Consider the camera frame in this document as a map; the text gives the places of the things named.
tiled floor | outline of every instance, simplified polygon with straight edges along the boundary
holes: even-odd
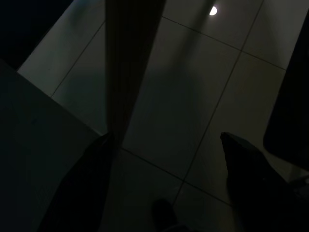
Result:
[[[267,153],[262,138],[309,1],[216,0],[213,16],[206,3],[167,1],[101,231],[153,231],[150,205],[160,197],[192,228],[242,231],[226,192],[221,131],[263,150],[286,180],[305,173]],[[75,0],[19,70],[100,134],[103,22],[104,1]]]

